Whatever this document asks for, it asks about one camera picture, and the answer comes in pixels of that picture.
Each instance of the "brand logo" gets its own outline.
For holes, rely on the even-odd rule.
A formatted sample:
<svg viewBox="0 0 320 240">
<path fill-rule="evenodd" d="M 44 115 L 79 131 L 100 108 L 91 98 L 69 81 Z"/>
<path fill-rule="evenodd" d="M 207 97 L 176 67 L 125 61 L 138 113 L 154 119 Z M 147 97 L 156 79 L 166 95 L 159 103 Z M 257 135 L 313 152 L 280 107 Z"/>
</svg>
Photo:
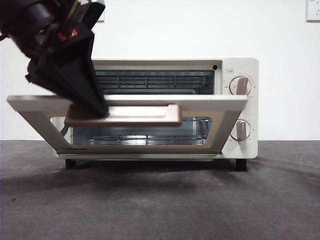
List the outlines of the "brand logo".
<svg viewBox="0 0 320 240">
<path fill-rule="evenodd" d="M 88 150 L 88 149 L 87 148 L 63 148 L 63 150 L 72 151 L 72 150 Z"/>
</svg>

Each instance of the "toaster oven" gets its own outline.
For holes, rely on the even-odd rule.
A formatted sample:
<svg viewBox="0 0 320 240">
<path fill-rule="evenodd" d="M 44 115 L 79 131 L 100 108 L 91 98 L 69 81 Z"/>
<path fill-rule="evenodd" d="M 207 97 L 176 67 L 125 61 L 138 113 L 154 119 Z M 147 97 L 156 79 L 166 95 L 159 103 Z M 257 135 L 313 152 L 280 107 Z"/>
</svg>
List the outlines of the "toaster oven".
<svg viewBox="0 0 320 240">
<path fill-rule="evenodd" d="M 53 147 L 77 160 L 236 159 L 258 154 L 255 58 L 94 59 L 109 106 L 101 124 L 67 126 L 71 102 L 57 95 L 7 101 Z"/>
</svg>

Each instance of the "temperature knob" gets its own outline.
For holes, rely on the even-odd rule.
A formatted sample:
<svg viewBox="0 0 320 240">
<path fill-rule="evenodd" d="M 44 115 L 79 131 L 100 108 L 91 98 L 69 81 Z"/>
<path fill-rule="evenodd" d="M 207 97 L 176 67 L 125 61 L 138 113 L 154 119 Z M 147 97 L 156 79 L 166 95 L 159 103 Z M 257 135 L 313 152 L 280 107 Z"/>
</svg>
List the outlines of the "temperature knob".
<svg viewBox="0 0 320 240">
<path fill-rule="evenodd" d="M 233 95 L 248 95 L 251 91 L 251 82 L 246 76 L 234 78 L 229 85 L 229 90 Z"/>
</svg>

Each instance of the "gray floor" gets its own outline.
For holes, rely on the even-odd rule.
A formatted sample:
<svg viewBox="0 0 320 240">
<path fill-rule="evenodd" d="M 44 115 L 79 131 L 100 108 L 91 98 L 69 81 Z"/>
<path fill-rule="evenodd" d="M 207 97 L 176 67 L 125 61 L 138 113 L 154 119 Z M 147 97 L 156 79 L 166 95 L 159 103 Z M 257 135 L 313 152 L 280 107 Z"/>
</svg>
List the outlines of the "gray floor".
<svg viewBox="0 0 320 240">
<path fill-rule="evenodd" d="M 320 142 L 263 141 L 247 172 L 213 163 L 82 163 L 1 142 L 2 240 L 319 240 Z"/>
</svg>

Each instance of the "oven door handle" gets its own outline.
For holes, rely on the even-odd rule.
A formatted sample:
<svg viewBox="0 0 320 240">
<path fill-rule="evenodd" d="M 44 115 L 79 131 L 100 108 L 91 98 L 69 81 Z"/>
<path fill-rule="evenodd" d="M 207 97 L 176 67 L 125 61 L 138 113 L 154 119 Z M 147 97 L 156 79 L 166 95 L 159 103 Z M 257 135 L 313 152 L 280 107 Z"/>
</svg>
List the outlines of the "oven door handle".
<svg viewBox="0 0 320 240">
<path fill-rule="evenodd" d="M 182 111 L 178 104 L 167 106 L 110 106 L 109 115 L 92 117 L 85 108 L 72 104 L 65 117 L 68 127 L 179 127 Z"/>
</svg>

